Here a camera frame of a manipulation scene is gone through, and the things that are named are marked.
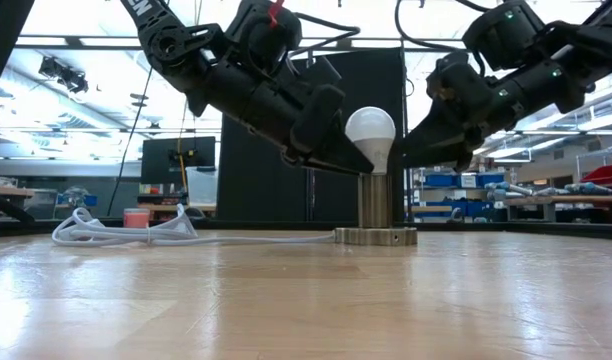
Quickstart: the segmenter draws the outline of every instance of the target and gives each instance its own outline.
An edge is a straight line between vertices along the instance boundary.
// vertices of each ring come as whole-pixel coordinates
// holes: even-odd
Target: red wire
[[[270,6],[270,9],[268,9],[268,16],[270,16],[270,27],[271,28],[274,28],[275,26],[277,26],[277,19],[275,17],[279,13],[279,11],[282,9],[283,5],[284,5],[284,0],[277,0],[273,3],[273,5]]]

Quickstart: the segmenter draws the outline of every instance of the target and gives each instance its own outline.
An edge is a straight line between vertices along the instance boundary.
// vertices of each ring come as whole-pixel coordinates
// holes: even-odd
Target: light bulb
[[[395,123],[386,111],[372,106],[355,111],[346,123],[346,136],[373,163],[373,174],[386,174],[395,140]]]

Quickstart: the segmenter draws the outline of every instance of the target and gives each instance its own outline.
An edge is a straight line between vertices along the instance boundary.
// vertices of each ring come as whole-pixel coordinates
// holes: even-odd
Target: lamp base
[[[335,229],[335,243],[368,246],[411,246],[417,245],[417,229]]]

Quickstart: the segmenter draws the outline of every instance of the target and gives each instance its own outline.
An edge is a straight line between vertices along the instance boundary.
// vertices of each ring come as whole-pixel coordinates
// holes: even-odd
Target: computer monitor
[[[181,184],[179,139],[144,140],[142,184]],[[215,167],[215,137],[181,139],[184,166]]]

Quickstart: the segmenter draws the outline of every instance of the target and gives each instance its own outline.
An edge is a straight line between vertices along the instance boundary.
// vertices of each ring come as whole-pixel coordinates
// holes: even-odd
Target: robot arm
[[[291,165],[372,171],[343,133],[339,74],[323,58],[301,74],[292,67],[299,14],[269,0],[243,0],[224,32],[217,24],[184,26],[163,0],[121,1],[148,62],[186,95],[195,116],[214,106],[277,145]]]
[[[399,144],[406,167],[450,163],[462,171],[487,136],[550,104],[562,113],[582,106],[594,82],[612,73],[612,1],[581,25],[544,24],[525,1],[506,1],[462,41],[493,70],[516,70],[481,76],[465,51],[438,60],[427,78],[430,112]]]

